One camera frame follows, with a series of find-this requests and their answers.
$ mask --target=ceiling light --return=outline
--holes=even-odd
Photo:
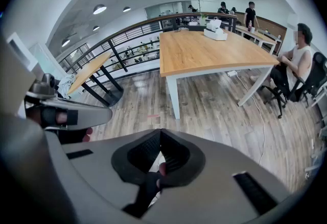
[[[67,39],[67,38],[63,39],[63,40],[62,40],[62,43],[61,43],[61,47],[66,46],[69,42],[70,42],[69,39]]]
[[[107,9],[107,7],[105,7],[104,5],[101,5],[101,4],[96,5],[94,7],[94,9],[93,9],[93,14],[99,14],[99,13],[103,12],[106,9]]]
[[[126,7],[124,7],[123,12],[128,12],[129,10],[131,10],[131,8],[126,6]]]

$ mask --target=cable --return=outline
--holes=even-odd
[[[236,77],[237,77],[237,79],[240,80],[240,82],[243,84],[244,88],[248,91],[249,89],[248,89],[248,88],[245,86],[245,84],[242,82],[242,80],[240,79],[240,77],[239,77],[238,74],[236,74]],[[256,102],[255,102],[255,99],[253,98],[253,96],[251,96],[251,98],[252,98],[252,100],[254,101],[254,104],[255,104],[256,108],[259,110],[260,117],[261,117],[261,120],[262,120],[263,130],[264,130],[264,144],[263,144],[263,150],[262,150],[262,153],[261,153],[261,157],[260,157],[260,160],[259,160],[259,165],[260,165],[260,163],[261,163],[261,159],[262,159],[262,157],[263,157],[263,155],[264,155],[264,153],[265,153],[265,142],[266,142],[265,123],[264,123],[264,120],[263,120],[263,118],[262,118],[261,111],[260,111],[259,107],[257,106],[257,104],[256,104]]]

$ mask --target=metal railing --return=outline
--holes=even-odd
[[[146,35],[150,35],[157,32],[166,32],[166,31],[172,31],[177,30],[180,27],[187,27],[190,29],[198,29],[204,27],[201,26],[189,26],[189,21],[194,21],[198,18],[198,16],[206,15],[209,17],[221,17],[221,18],[228,18],[228,24],[222,24],[222,27],[228,27],[228,29],[235,33],[235,27],[236,27],[236,21],[237,16],[236,15],[228,15],[228,14],[221,14],[221,13],[211,13],[211,12],[193,12],[193,13],[182,13],[182,14],[171,14],[166,16],[160,16],[156,18],[152,18],[149,20],[145,20],[136,24],[133,24],[132,26],[126,27],[107,38],[103,39],[102,41],[98,42],[94,46],[92,46],[90,49],[85,51],[77,60],[75,60],[73,63],[69,63],[69,66],[66,67],[65,71],[68,73],[77,73],[86,63],[93,60],[97,56],[103,54],[106,51],[111,50],[113,52],[113,55],[110,56],[109,59],[116,57],[117,61],[111,60],[111,64],[105,66],[105,68],[108,68],[110,66],[114,66],[114,69],[110,72],[124,69],[125,72],[127,72],[127,68],[133,65],[137,65],[140,63],[145,63],[148,61],[159,59],[159,48],[154,49],[153,45],[159,42],[159,40],[150,41],[148,43],[143,43],[141,45],[135,46],[133,48],[126,49],[121,52],[117,52],[116,47],[129,42],[131,40],[135,40],[137,38],[141,38]],[[101,47],[102,49],[99,53],[96,55],[92,53],[95,49],[98,47]],[[154,58],[149,58],[148,56],[152,53],[156,53]],[[136,58],[135,63],[128,64],[128,60],[132,58]],[[103,73],[98,70],[96,71],[97,77],[100,77],[103,75]]]

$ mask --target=black chair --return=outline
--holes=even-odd
[[[261,89],[267,88],[274,97],[264,101],[264,104],[271,102],[272,100],[276,99],[278,101],[278,107],[281,114],[278,116],[280,119],[282,117],[282,103],[283,108],[286,107],[286,103],[288,100],[292,102],[299,102],[303,98],[306,99],[307,107],[309,106],[307,94],[311,94],[315,96],[319,90],[319,88],[327,82],[327,68],[326,68],[326,61],[327,58],[322,53],[315,53],[312,59],[312,68],[311,72],[306,81],[304,81],[301,77],[298,77],[296,73],[293,72],[293,75],[297,78],[297,81],[289,92],[288,89],[283,87],[282,85],[276,85],[274,89],[263,85]]]

